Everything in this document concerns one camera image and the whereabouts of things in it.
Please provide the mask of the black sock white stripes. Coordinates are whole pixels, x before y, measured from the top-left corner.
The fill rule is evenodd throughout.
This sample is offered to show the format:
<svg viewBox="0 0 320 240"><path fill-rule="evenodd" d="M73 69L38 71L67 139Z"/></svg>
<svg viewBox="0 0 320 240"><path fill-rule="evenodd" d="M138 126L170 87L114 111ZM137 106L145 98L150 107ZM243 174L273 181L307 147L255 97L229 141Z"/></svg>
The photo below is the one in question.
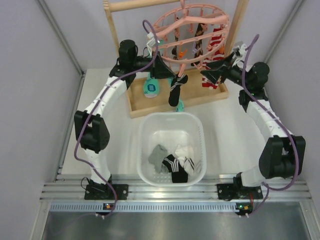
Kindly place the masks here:
<svg viewBox="0 0 320 240"><path fill-rule="evenodd" d="M181 86L188 82L188 76L183 74L182 76L176 76L172 79L170 84L170 93L168 98L168 103L171 107L176 107L179 103Z"/></svg>

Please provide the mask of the pink round clip hanger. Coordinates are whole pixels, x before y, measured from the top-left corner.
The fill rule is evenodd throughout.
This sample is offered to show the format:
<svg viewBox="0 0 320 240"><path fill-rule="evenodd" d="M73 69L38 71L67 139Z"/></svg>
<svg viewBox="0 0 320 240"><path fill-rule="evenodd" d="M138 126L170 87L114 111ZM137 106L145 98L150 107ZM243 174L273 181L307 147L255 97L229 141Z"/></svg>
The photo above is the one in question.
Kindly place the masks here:
<svg viewBox="0 0 320 240"><path fill-rule="evenodd" d="M180 1L154 24L160 56L169 65L202 68L205 58L219 50L229 34L229 15L208 3Z"/></svg>

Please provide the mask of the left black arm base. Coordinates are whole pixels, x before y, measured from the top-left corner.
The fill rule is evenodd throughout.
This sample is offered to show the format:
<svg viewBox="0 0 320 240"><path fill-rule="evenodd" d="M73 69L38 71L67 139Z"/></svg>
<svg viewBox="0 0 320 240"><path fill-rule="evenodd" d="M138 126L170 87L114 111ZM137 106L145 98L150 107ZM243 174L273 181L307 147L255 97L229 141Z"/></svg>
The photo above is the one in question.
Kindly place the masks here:
<svg viewBox="0 0 320 240"><path fill-rule="evenodd" d="M127 200L129 193L128 184L112 184L115 191L107 184L88 184L85 188L85 200L115 200L115 195L118 200Z"/></svg>

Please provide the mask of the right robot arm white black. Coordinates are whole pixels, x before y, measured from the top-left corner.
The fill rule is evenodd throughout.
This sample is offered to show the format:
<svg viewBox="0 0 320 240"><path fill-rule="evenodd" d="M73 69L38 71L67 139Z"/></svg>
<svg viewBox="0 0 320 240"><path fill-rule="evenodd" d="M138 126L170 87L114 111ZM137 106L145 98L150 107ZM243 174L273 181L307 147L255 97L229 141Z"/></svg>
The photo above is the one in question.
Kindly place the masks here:
<svg viewBox="0 0 320 240"><path fill-rule="evenodd" d="M208 62L200 73L212 84L226 79L241 86L238 101L260 130L265 146L258 164L250 170L240 172L233 179L233 192L238 198L246 198L255 187L273 178L296 180L302 172L306 141L293 135L272 110L265 93L269 66L255 63L249 71L237 65L235 53L228 57Z"/></svg>

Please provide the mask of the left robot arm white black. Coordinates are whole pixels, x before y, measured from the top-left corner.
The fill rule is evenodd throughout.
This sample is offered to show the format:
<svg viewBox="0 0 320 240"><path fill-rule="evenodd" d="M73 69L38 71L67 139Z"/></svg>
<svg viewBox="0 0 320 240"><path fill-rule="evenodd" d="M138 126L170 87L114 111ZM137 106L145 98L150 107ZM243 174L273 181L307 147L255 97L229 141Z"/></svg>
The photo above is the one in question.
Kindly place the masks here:
<svg viewBox="0 0 320 240"><path fill-rule="evenodd" d="M77 150L74 151L74 157L90 166L90 182L97 184L95 192L103 199L113 194L111 172L105 159L105 149L110 141L105 117L131 86L137 73L147 72L157 79L176 76L162 59L159 40L150 39L146 47L149 54L138 55L136 43L130 39L123 40L119 45L116 64L102 90L85 110L78 110L74 114L75 149L82 148L87 158L78 157Z"/></svg>

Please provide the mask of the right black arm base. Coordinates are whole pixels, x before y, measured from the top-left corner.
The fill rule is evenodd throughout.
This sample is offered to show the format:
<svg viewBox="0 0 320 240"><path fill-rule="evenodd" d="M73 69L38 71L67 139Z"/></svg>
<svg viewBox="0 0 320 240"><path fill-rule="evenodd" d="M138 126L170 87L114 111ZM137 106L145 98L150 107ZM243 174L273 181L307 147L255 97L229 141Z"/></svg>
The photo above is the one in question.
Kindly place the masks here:
<svg viewBox="0 0 320 240"><path fill-rule="evenodd" d="M233 183L219 183L216 185L219 200L262 200L261 187L236 187Z"/></svg>

